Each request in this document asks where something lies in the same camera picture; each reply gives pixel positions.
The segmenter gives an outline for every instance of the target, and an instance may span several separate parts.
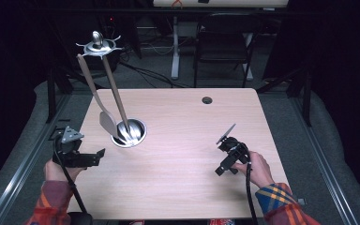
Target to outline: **table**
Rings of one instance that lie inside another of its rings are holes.
[[[111,90],[98,90],[119,119]],[[216,142],[229,136],[264,155],[277,182],[288,183],[253,89],[121,89],[127,116],[147,125],[137,146],[114,145],[98,123],[100,108],[92,99],[84,118],[81,153],[106,153],[98,167],[82,172],[77,188],[96,219],[251,218],[245,176],[215,169],[227,154]],[[204,104],[210,97],[213,102]],[[258,188],[251,186],[254,193]],[[253,195],[258,217],[260,206]],[[69,212],[80,211],[73,198]]]
[[[154,7],[157,8],[285,8],[288,0],[210,0],[209,3],[198,3],[198,0],[154,0]],[[178,21],[177,17],[173,18],[173,60],[172,60],[172,79],[179,77],[180,54],[178,48]],[[247,71],[247,80],[252,81],[253,75],[251,70]]]

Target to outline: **plaid shirt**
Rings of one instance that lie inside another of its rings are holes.
[[[256,197],[264,213],[264,219],[269,224],[319,224],[301,210],[286,184],[276,183],[263,187],[256,192]]]
[[[67,181],[45,181],[42,193],[37,200],[34,215],[26,225],[68,225],[71,222],[67,214],[72,191]]]

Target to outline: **person's left hand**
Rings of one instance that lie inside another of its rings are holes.
[[[67,168],[68,174],[71,177],[72,181],[75,181],[78,174],[81,171],[84,171],[85,168]],[[45,172],[45,180],[54,180],[54,181],[67,181],[66,176],[64,175],[63,169],[60,165],[53,162],[51,159],[46,162],[45,168],[43,168]]]

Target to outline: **hand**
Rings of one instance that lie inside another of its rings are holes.
[[[68,174],[71,177],[72,181],[75,181],[78,174],[83,170],[85,170],[85,168],[67,168]],[[61,169],[61,166],[53,162],[52,160],[46,162],[43,171],[45,172],[45,180],[67,181],[63,169]]]
[[[270,166],[265,161],[264,157],[259,153],[250,151],[251,169],[250,181],[257,187],[262,188],[274,184],[273,177],[271,176]],[[232,168],[247,174],[247,164],[235,163]]]

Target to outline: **chair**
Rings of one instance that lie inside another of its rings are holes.
[[[198,63],[247,64],[242,87],[250,68],[253,44],[263,22],[248,13],[212,13],[202,17],[197,26],[194,54],[194,87],[197,87]],[[245,34],[251,34],[247,41]]]

